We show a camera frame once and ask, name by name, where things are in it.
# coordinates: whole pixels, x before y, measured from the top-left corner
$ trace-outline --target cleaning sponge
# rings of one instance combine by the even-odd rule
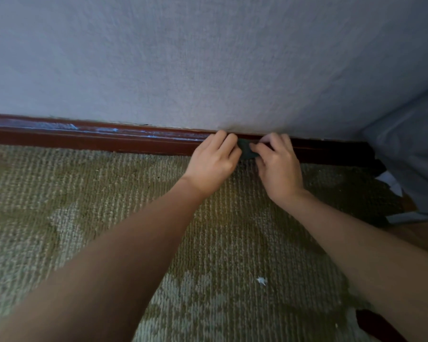
[[[238,147],[242,150],[242,154],[240,157],[241,160],[251,160],[253,158],[256,158],[258,154],[251,150],[249,146],[250,141],[247,139],[238,139]]]

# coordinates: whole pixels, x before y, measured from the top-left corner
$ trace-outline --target white wall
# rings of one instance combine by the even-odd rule
[[[428,0],[0,0],[0,113],[351,139],[428,89]]]

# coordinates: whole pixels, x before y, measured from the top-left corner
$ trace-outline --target patterned carpet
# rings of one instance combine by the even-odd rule
[[[188,161],[0,145],[0,318],[51,270],[170,189]],[[401,211],[366,170],[302,170],[311,192],[356,217]],[[359,307],[368,304],[268,199],[255,163],[245,161],[196,212],[136,340],[370,341],[355,321]]]

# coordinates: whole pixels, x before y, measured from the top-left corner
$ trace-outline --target carpet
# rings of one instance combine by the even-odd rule
[[[0,145],[0,318],[51,270],[169,190],[188,161]],[[302,172],[314,195],[363,220],[401,211],[366,169],[305,164]],[[368,307],[269,200],[254,161],[243,161],[195,213],[135,340],[370,341],[355,320],[355,309]]]

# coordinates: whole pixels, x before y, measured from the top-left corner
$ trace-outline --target brown baseboard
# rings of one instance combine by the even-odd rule
[[[82,120],[29,118],[0,114],[0,144],[117,152],[191,155],[209,131],[155,128]],[[260,135],[238,134],[260,139]],[[292,139],[302,163],[338,166],[377,166],[367,143]]]

